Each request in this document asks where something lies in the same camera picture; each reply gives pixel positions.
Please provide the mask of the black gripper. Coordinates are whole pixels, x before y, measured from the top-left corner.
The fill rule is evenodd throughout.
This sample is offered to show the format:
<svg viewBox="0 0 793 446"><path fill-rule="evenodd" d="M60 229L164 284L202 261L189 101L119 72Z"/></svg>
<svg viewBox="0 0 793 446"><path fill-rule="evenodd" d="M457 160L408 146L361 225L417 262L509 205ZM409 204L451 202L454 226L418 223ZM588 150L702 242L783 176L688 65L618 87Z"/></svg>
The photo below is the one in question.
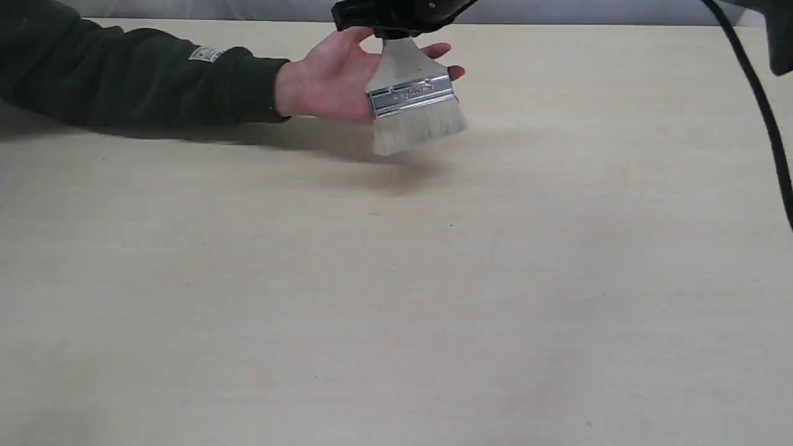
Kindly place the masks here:
<svg viewBox="0 0 793 446"><path fill-rule="evenodd" d="M340 1L331 14L339 31L365 27L380 39L434 33L470 8L475 1Z"/></svg>

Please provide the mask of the dark green sleeved forearm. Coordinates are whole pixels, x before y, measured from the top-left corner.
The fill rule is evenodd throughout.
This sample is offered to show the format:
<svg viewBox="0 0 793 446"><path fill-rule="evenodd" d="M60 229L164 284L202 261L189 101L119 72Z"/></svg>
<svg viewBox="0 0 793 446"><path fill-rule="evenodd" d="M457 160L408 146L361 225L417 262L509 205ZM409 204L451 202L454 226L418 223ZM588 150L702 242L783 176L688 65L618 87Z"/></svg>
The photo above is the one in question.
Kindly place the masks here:
<svg viewBox="0 0 793 446"><path fill-rule="evenodd" d="M286 120L275 101L285 59L102 27L55 1L3 1L1 20L2 99L20 109L110 128Z"/></svg>

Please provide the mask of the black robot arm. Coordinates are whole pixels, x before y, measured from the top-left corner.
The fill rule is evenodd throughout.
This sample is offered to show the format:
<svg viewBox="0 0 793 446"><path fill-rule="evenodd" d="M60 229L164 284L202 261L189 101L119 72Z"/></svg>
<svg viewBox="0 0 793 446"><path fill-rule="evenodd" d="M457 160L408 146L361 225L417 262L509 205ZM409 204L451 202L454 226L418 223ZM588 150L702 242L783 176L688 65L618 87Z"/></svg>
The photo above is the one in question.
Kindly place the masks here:
<svg viewBox="0 0 793 446"><path fill-rule="evenodd" d="M683 25L681 12L692 1L486 1L479 23L505 24L640 24ZM790 1L703 1L714 22L736 21L722 9L748 9L765 21L770 69L777 76L791 72ZM331 14L338 30L373 29L375 36L394 40L435 33L461 16L475 17L476 1L338 1Z"/></svg>

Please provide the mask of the bare open human hand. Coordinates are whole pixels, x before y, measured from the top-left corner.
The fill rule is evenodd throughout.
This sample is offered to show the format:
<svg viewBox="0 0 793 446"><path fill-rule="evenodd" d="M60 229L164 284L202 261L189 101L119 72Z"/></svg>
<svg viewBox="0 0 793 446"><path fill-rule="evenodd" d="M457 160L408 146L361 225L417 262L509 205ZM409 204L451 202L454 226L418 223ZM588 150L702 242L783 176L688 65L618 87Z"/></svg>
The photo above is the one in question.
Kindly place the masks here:
<svg viewBox="0 0 793 446"><path fill-rule="evenodd" d="M371 120L367 85L380 55L368 53L361 44L373 33L365 27L336 31L303 59L282 65L274 82L274 109L284 118Z"/></svg>

